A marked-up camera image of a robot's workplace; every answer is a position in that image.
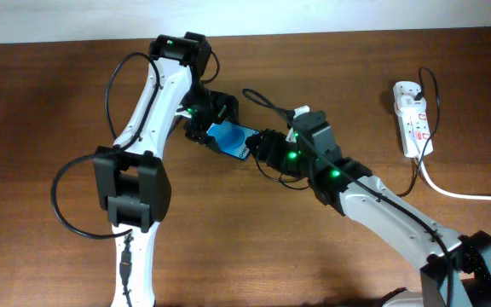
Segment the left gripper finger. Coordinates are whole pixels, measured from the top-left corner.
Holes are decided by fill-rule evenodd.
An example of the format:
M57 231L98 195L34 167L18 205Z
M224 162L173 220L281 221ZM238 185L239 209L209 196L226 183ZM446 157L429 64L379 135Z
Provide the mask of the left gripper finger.
M185 137L190 141L196 142L216 154L220 153L220 148L217 144L217 140L214 136L209 136L205 130L196 130L192 127L186 128Z
M221 124L223 121L228 121L231 124L239 123L239 103L227 102L217 114L216 124Z

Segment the blue screen Galaxy smartphone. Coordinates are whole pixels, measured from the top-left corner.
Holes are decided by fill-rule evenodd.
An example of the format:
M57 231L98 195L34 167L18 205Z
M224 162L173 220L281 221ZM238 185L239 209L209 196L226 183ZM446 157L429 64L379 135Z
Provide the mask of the blue screen Galaxy smartphone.
M221 124L212 124L207 131L213 136L219 149L226 155L245 161L250 156L250 149L246 146L246 139L259 133L250 127L223 121Z

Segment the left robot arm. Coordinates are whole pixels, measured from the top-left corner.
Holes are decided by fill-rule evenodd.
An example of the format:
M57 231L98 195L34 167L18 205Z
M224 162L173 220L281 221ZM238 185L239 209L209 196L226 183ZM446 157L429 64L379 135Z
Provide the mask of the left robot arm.
M213 124L239 121L236 97L206 88L202 76L212 56L202 34L153 40L146 55L147 80L130 121L111 148L95 151L99 201L116 246L114 306L156 303L154 243L171 197L163 155L176 117L186 118L187 139L216 153L222 147L208 130Z

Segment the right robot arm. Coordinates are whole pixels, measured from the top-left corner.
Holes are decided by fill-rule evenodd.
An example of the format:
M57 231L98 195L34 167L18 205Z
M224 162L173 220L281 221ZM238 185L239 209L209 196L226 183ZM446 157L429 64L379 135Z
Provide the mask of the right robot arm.
M245 144L257 160L306 179L316 199L370 229L420 274L421 289L395 290L384 306L491 306L491 235L463 235L408 204L336 144L323 112L288 121L291 134L263 130Z

